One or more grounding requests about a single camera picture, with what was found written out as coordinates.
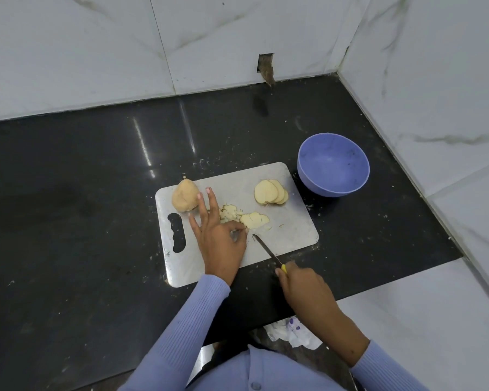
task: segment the cutting board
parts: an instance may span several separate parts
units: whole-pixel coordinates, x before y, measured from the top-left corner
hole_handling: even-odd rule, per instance
[[[278,180],[288,191],[290,199],[285,204],[280,206],[277,204],[261,205],[255,201],[253,196],[255,186],[261,180],[268,179]],[[270,222],[265,226],[269,226],[271,229],[267,230],[265,226],[262,226],[252,229],[248,233],[247,249],[241,267],[269,259],[269,255],[261,245],[252,239],[252,233],[259,235],[276,255],[313,245],[319,240],[317,229],[315,229],[290,171],[284,163],[278,162],[235,171],[197,180],[194,183],[204,193],[207,208],[209,208],[209,203],[205,188],[211,187],[220,207],[224,204],[233,204],[244,213],[257,211],[270,218]],[[172,206],[172,192],[176,186],[158,190],[156,192],[156,206],[168,283],[173,287],[182,287],[197,282],[204,274],[205,269],[196,237],[190,228],[188,212],[177,213]],[[201,224],[198,210],[195,209],[191,213],[196,217],[198,224]],[[181,217],[186,240],[186,246],[181,252],[174,252],[173,250],[174,231],[172,230],[172,223],[169,221],[170,214],[179,214]]]

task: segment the cutting board handle hole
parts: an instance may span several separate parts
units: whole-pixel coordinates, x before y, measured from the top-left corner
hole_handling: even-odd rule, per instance
[[[172,237],[174,241],[174,247],[172,251],[181,252],[187,246],[187,240],[184,238],[183,221],[181,216],[177,213],[171,213],[168,215],[167,219],[170,221],[170,229],[174,232]]]

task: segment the wall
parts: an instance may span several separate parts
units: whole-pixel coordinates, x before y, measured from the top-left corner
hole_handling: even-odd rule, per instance
[[[489,283],[489,0],[371,0],[339,74]]]
[[[0,0],[0,119],[332,71],[368,1]]]
[[[340,300],[431,390],[489,390],[489,295],[463,259]]]

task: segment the person's left hand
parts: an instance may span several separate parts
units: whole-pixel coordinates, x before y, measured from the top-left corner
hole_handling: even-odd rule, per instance
[[[248,230],[241,222],[221,223],[214,192],[211,188],[207,188],[206,192],[209,197],[210,214],[206,210],[203,195],[198,193],[201,227],[192,214],[189,214],[188,220],[205,262],[205,274],[222,278],[230,286],[245,254]],[[233,230],[239,230],[239,237],[235,242],[230,236]]]

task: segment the empty bowl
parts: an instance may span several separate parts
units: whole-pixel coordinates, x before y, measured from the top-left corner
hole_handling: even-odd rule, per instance
[[[366,183],[370,164],[364,151],[349,138],[319,133],[299,148],[297,171],[303,184],[317,195],[341,197]]]

